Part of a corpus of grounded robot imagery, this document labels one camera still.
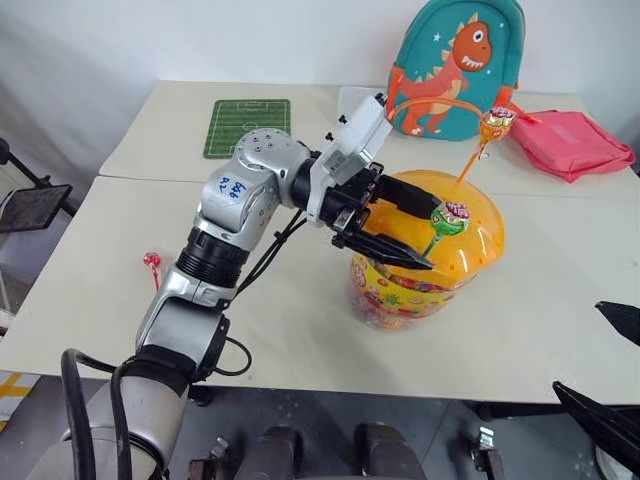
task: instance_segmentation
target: soccer field mat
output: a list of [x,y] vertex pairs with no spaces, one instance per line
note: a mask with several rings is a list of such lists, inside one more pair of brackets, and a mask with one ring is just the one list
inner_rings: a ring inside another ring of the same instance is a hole
[[291,102],[287,99],[218,100],[213,106],[204,158],[231,158],[242,136],[256,128],[291,134]]

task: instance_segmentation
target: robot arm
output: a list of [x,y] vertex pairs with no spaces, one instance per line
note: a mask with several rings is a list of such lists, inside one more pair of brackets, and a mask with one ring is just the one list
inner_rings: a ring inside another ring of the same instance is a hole
[[[372,163],[390,128],[384,98],[370,97],[322,154],[282,131],[259,129],[245,135],[231,161],[213,173],[203,189],[187,245],[145,314],[136,354],[126,362],[119,384],[132,478],[149,478],[169,464],[188,388],[217,370],[229,329],[223,312],[236,295],[242,266],[279,205],[303,210],[309,223],[331,228],[332,242],[340,248],[347,246],[391,265],[431,267],[407,245],[362,230],[369,215],[367,205],[378,198],[425,219],[439,203],[432,195],[383,175],[382,166]],[[87,405],[98,479],[121,474],[116,457],[123,446],[111,414],[113,383]],[[71,480],[69,439],[67,432],[29,478]]]

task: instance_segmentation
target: dinosaur print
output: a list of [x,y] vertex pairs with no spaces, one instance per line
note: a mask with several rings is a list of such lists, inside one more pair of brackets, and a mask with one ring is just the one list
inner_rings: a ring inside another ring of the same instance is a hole
[[[424,102],[407,107],[407,114],[402,123],[405,133],[421,136],[423,127],[418,121],[430,115],[426,124],[428,131],[439,133],[438,124],[446,118],[453,103],[462,90],[468,88],[468,82],[463,72],[478,72],[491,59],[491,44],[487,25],[478,21],[478,14],[474,13],[467,24],[460,23],[456,36],[449,41],[451,51],[442,50],[443,65],[433,67],[433,73],[427,73],[424,80],[418,77],[411,81],[404,71],[398,67],[392,70],[392,83],[395,92],[405,97],[431,98],[433,102]],[[438,103],[441,98],[448,103]]]

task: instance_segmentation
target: candy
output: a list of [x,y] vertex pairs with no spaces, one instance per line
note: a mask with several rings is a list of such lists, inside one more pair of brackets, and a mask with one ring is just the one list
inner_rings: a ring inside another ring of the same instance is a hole
[[144,254],[144,257],[142,257],[142,263],[151,269],[151,273],[153,274],[153,283],[156,290],[158,290],[160,288],[160,280],[158,279],[158,268],[161,263],[160,255],[155,252],[147,252]]
[[462,203],[442,202],[431,212],[431,226],[436,234],[423,252],[426,257],[444,236],[458,235],[469,226],[469,210]]
[[489,142],[501,140],[509,133],[515,118],[515,112],[504,107],[493,107],[480,117],[480,145],[478,145],[475,153],[471,155],[456,183],[462,182],[475,161],[478,158],[482,158],[484,149]]

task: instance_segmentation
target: black cable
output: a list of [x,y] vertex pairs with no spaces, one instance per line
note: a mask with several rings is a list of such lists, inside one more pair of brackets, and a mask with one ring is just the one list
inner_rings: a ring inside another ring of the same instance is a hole
[[247,285],[247,287],[249,285],[251,285],[253,282],[255,282],[258,277],[260,275],[262,275],[265,270],[269,267],[269,265],[271,265],[271,262],[273,262],[274,258],[276,257],[276,255],[278,254],[278,252],[280,252],[280,249],[284,246],[285,242],[289,239],[289,237],[291,235],[293,235],[293,233],[298,230],[302,225],[304,225],[305,223],[307,223],[306,220],[300,220],[299,223],[297,223],[293,228],[291,228],[286,234],[282,234],[282,239],[280,242],[278,242],[276,244],[275,249],[273,250],[273,252],[270,254],[270,256],[264,261],[264,264],[260,267],[260,269],[253,275],[253,277],[251,278],[251,281],[249,282],[249,284]]
[[109,393],[111,394],[111,409],[113,411],[113,425],[116,433],[116,456],[118,459],[118,480],[133,480],[131,465],[131,443],[129,441],[129,426],[122,401],[120,381],[125,371],[131,365],[132,359],[127,360],[111,375]]
[[298,210],[295,215],[291,218],[287,226],[282,230],[281,233],[276,233],[276,239],[269,246],[267,251],[260,257],[260,260],[256,263],[253,269],[249,272],[246,278],[242,281],[240,286],[238,287],[238,291],[236,292],[236,297],[243,292],[249,285],[255,282],[260,275],[262,275],[267,267],[273,262],[273,259],[276,257],[282,246],[285,242],[291,237],[291,235],[298,230],[302,225],[304,225],[307,221],[306,219],[301,220],[297,224],[295,223],[300,215],[302,214],[302,210]]
[[278,244],[280,242],[282,242],[282,238],[286,237],[286,233],[293,227],[294,223],[296,222],[296,220],[298,220],[298,218],[300,218],[300,215],[302,215],[302,210],[298,210],[293,217],[291,218],[291,220],[289,220],[289,223],[287,224],[286,227],[284,227],[284,230],[282,231],[282,233],[276,232],[276,239],[273,241],[273,243],[269,246],[269,248],[267,249],[266,252],[264,252],[264,254],[262,255],[262,257],[260,257],[260,260],[258,260],[258,262],[255,264],[255,266],[253,267],[253,269],[249,272],[249,274],[247,275],[245,281],[247,281],[248,279],[251,279],[255,273],[260,269],[260,267],[262,266],[262,263],[265,261],[265,259],[273,252],[273,250],[278,246]]
[[105,372],[113,372],[115,367],[91,358],[74,348],[65,350],[60,358],[62,391],[65,399],[67,423],[71,432],[74,477],[76,480],[95,480],[95,452],[89,415],[84,403],[80,375],[78,374],[78,363]]
[[245,373],[247,370],[251,368],[251,364],[253,363],[253,357],[251,356],[251,352],[247,347],[245,347],[242,343],[240,343],[235,338],[227,337],[225,338],[225,342],[233,343],[240,350],[242,350],[244,354],[247,356],[247,363],[240,370],[229,371],[229,370],[224,370],[222,368],[213,367],[213,371],[220,375],[224,375],[225,377],[237,377],[238,375],[242,375],[243,373]]

